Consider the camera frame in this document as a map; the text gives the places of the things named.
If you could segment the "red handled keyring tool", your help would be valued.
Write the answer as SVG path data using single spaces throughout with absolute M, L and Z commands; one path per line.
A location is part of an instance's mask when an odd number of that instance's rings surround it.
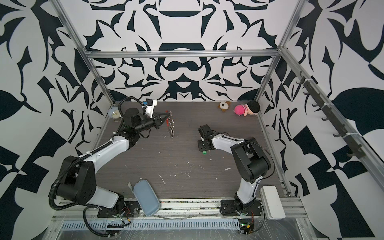
M 173 120 L 173 114 L 171 111 L 166 111 L 170 116 L 167 119 L 167 126 L 170 134 L 170 138 L 173 139 L 175 136 L 175 122 Z

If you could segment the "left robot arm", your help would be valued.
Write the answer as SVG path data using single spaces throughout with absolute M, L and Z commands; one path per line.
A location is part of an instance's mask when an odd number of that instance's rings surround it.
M 49 205 L 53 210 L 64 210 L 76 205 L 102 207 L 121 211 L 124 196 L 98 187 L 96 173 L 116 156 L 132 148 L 142 137 L 143 131 L 159 129 L 170 113 L 153 113 L 151 117 L 129 108 L 112 138 L 95 150 L 79 157 L 67 157 L 49 192 Z

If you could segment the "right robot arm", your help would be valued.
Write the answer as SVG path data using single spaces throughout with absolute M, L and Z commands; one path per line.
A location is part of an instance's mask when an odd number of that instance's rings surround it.
M 208 125 L 198 128 L 201 139 L 198 140 L 200 152 L 221 150 L 233 156 L 241 183 L 235 194 L 239 211 L 256 199 L 256 190 L 260 181 L 271 169 L 271 163 L 264 149 L 255 138 L 238 139 L 212 130 Z

